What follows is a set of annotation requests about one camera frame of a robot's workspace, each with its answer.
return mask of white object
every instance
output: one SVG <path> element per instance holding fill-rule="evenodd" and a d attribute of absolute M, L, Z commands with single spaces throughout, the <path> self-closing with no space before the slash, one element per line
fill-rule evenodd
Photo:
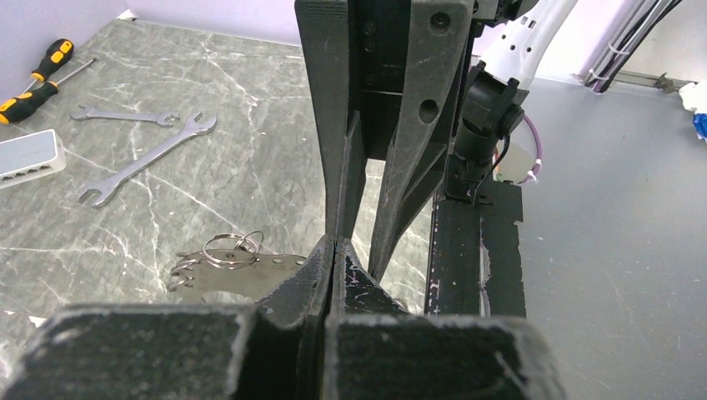
<path fill-rule="evenodd" d="M 58 173 L 65 167 L 62 139 L 53 129 L 0 142 L 0 189 Z"/>
<path fill-rule="evenodd" d="M 578 0 L 540 0 L 522 17 L 508 22 L 501 37 L 481 56 L 486 72 L 502 83 L 517 79 L 527 90 L 540 60 Z"/>
<path fill-rule="evenodd" d="M 123 21 L 134 21 L 138 19 L 138 16 L 133 13 L 130 9 L 125 10 L 122 14 L 118 15 L 118 19 Z"/>
<path fill-rule="evenodd" d="M 680 89 L 679 94 L 685 110 L 695 114 L 707 113 L 707 80 L 696 85 L 690 82 Z"/>
<path fill-rule="evenodd" d="M 34 317 L 34 316 L 30 315 L 30 316 L 29 316 L 29 321 L 30 321 L 31 323 L 33 323 L 36 328 L 39 328 L 40 326 L 42 326 L 42 324 L 43 324 L 45 321 L 47 321 L 47 319 L 46 319 L 46 318 L 42 318 L 42 317 Z"/>

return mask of screwdriver shaft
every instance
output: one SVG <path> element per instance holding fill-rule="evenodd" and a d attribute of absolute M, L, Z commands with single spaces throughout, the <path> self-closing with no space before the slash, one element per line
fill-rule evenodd
<path fill-rule="evenodd" d="M 31 89 L 32 86 L 34 86 L 35 83 L 37 83 L 37 79 L 33 79 L 33 80 L 29 83 L 29 86 L 27 86 L 27 88 L 24 89 L 23 92 L 20 93 L 20 94 L 24 94 L 24 93 L 29 92 L 29 89 Z"/>
<path fill-rule="evenodd" d="M 77 73 L 80 73 L 84 69 L 88 68 L 89 65 L 93 64 L 98 60 L 96 57 L 91 58 L 90 60 L 86 61 L 81 67 L 78 67 L 74 69 L 71 73 L 69 73 L 66 77 L 63 77 L 57 81 L 57 86 L 61 85 L 62 83 L 65 83 L 67 80 L 73 78 L 74 75 Z"/>

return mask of white wall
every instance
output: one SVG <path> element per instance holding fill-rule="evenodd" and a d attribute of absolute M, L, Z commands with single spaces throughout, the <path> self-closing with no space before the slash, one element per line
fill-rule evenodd
<path fill-rule="evenodd" d="M 632 1 L 579 0 L 545 55 L 541 73 L 579 73 L 622 4 Z M 149 21 L 299 44 L 294 0 L 128 0 L 128 6 Z M 474 53 L 480 54 L 502 28 L 489 29 Z"/>
<path fill-rule="evenodd" d="M 707 2 L 684 0 L 641 43 L 624 69 L 687 81 L 707 79 Z"/>
<path fill-rule="evenodd" d="M 299 45 L 294 0 L 128 0 L 141 19 Z"/>
<path fill-rule="evenodd" d="M 29 84 L 49 44 L 67 38 L 80 46 L 126 9 L 125 0 L 0 0 L 0 103 Z"/>

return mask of screw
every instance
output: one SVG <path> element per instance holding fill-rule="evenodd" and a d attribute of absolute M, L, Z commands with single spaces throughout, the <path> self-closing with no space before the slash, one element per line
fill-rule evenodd
<path fill-rule="evenodd" d="M 364 25 L 364 33 L 367 35 L 373 35 L 376 31 L 376 26 L 374 21 L 368 21 Z"/>

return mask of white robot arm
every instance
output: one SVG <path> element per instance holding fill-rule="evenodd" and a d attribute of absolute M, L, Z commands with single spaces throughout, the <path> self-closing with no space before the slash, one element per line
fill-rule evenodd
<path fill-rule="evenodd" d="M 500 82 L 513 78 L 528 90 L 552 39 L 578 0 L 540 0 L 522 17 L 508 22 L 501 37 L 481 56 L 486 72 Z"/>

